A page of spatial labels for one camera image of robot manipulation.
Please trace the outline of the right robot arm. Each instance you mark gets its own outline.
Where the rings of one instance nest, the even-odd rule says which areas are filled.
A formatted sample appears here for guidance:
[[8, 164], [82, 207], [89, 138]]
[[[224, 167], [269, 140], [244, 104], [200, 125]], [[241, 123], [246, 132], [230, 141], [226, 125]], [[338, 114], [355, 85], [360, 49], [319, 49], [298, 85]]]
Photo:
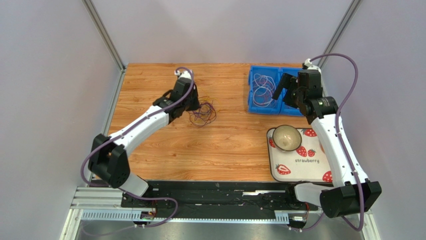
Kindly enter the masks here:
[[272, 96], [299, 109], [316, 132], [332, 175], [332, 187], [298, 182], [290, 192], [298, 202], [322, 208], [329, 218], [366, 213], [382, 193], [379, 182], [370, 181], [350, 149], [340, 107], [331, 96], [323, 95], [322, 75], [316, 69], [302, 69], [297, 76], [283, 74]]

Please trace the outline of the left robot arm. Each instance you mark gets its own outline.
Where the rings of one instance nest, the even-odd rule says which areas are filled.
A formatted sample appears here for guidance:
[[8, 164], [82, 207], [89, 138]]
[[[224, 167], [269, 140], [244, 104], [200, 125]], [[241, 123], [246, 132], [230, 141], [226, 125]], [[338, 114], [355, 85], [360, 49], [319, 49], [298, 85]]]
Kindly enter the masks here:
[[177, 78], [173, 89], [153, 102], [132, 123], [109, 136], [99, 134], [93, 140], [87, 168], [108, 186], [142, 197], [149, 184], [132, 173], [129, 156], [153, 133], [166, 127], [184, 112], [200, 108], [198, 90], [190, 75]]

